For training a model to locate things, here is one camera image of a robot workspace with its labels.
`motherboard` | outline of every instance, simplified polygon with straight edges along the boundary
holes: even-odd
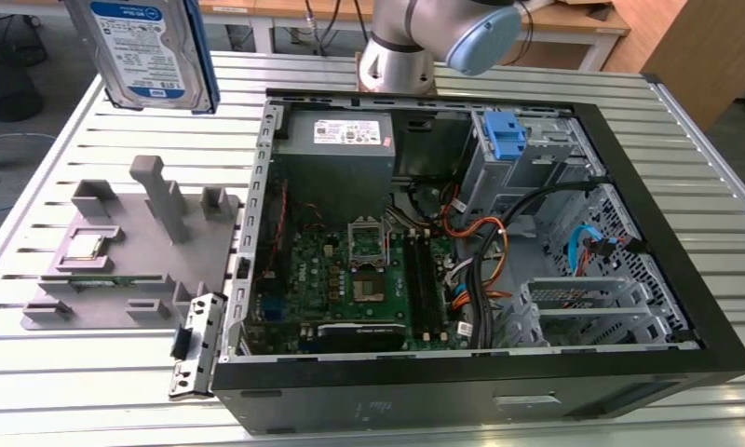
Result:
[[[450,240],[363,230],[294,235],[286,290],[258,288],[258,315],[245,327],[251,352],[455,348],[439,283]]]

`black trash bin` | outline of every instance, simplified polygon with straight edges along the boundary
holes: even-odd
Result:
[[[10,123],[30,118],[43,108],[25,67],[10,62],[0,52],[0,121]]]
[[[25,67],[46,60],[45,44],[35,32],[38,24],[34,16],[0,15],[0,53]]]

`table leg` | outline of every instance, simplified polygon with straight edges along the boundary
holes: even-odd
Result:
[[[579,70],[583,72],[597,72],[601,70],[605,61],[607,60],[611,48],[618,41],[618,34],[598,34],[595,36],[595,42],[587,49],[585,54],[585,59],[579,64]]]
[[[273,45],[273,20],[267,17],[250,17],[253,43],[257,53],[275,53]]]

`metal bracket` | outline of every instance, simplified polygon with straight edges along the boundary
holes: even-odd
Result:
[[[365,231],[374,231],[377,233],[375,240],[379,252],[377,254],[365,254],[358,252],[355,235]],[[355,222],[347,223],[347,247],[349,249],[349,264],[350,267],[359,267],[363,264],[370,264],[374,267],[386,266],[386,250],[385,250],[386,233],[383,231],[383,224],[375,219],[369,217],[366,220],[359,217]]]
[[[173,339],[171,387],[169,400],[209,399],[211,362],[217,354],[221,319],[226,310],[226,296],[209,293],[190,302],[185,327]]]

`white label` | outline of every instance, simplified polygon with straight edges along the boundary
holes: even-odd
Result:
[[[185,85],[173,51],[161,40],[166,25],[159,9],[102,2],[90,8],[123,85],[146,98],[179,98]]]
[[[550,394],[538,396],[495,396],[494,405],[531,405],[535,403],[559,403],[559,400]]]
[[[623,30],[613,30],[610,28],[595,28],[595,32],[599,34],[623,34]]]
[[[247,13],[247,8],[245,7],[211,7],[215,12],[238,12],[239,14]]]
[[[321,119],[314,123],[317,144],[381,144],[377,121]]]
[[[465,321],[459,321],[458,322],[458,335],[462,335],[463,337],[470,337],[471,336],[471,328],[473,326],[466,323]]]
[[[461,202],[461,200],[458,200],[457,198],[451,199],[451,206],[455,210],[458,210],[458,212],[465,212],[466,211],[466,204]]]

